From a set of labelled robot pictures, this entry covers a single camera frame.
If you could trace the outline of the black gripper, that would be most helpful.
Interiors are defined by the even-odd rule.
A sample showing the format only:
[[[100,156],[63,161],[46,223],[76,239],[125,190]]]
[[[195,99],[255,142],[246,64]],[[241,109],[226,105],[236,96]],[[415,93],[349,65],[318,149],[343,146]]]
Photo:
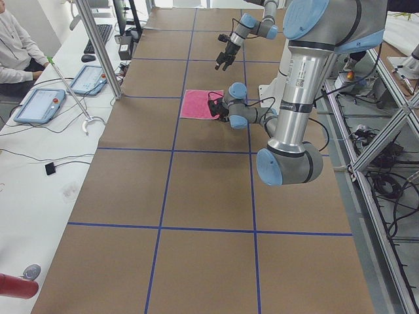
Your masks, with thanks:
[[[223,71],[226,71],[229,66],[231,66],[236,58],[238,51],[240,50],[240,45],[237,45],[231,41],[227,43],[224,54],[219,54],[215,61],[215,69],[218,70],[222,64]]]
[[[229,110],[223,105],[223,98],[219,98],[216,100],[217,112],[218,112],[218,120],[222,122],[229,121]]]

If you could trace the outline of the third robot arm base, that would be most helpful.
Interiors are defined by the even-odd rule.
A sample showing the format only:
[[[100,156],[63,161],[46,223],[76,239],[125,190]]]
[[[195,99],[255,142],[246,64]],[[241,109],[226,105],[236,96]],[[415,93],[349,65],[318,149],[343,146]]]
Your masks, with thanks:
[[[388,57],[395,74],[413,96],[418,89],[418,46],[407,57]]]

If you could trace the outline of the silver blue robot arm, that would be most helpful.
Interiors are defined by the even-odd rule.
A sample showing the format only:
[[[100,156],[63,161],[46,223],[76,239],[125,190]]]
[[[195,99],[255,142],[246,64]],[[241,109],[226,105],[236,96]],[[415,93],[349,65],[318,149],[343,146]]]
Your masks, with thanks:
[[[250,123],[269,134],[257,153],[257,172],[270,186],[307,183],[323,169],[319,150],[304,140],[314,100],[330,69],[330,59],[378,46],[384,35],[386,1],[292,1],[283,20],[291,53],[282,92],[270,108],[246,103],[247,89],[232,84],[211,109],[228,118],[234,129]]]
[[[222,70],[226,71],[227,68],[232,65],[248,35],[270,40],[275,39],[277,36],[278,27],[276,25],[276,13],[280,6],[280,2],[276,0],[247,2],[264,8],[263,18],[261,21],[258,21],[252,17],[252,15],[245,13],[236,21],[237,25],[229,35],[219,35],[218,41],[224,42],[227,45],[225,50],[219,53],[215,61],[216,70],[222,67]]]

